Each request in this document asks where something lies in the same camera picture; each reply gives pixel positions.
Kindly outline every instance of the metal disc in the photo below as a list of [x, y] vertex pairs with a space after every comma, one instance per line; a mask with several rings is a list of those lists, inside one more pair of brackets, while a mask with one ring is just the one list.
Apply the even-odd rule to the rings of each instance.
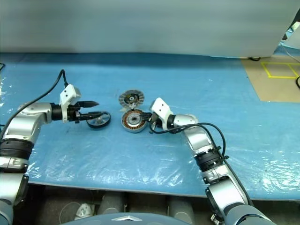
[[106, 111], [102, 111], [102, 113], [103, 114], [97, 118], [86, 120], [90, 128], [102, 128], [109, 124], [111, 115]]
[[123, 127], [131, 133], [141, 132], [146, 127], [146, 121], [142, 119], [141, 113], [142, 110], [139, 109], [124, 113], [122, 117]]
[[144, 94], [140, 90], [128, 90], [119, 96], [121, 106], [134, 109], [144, 102]]

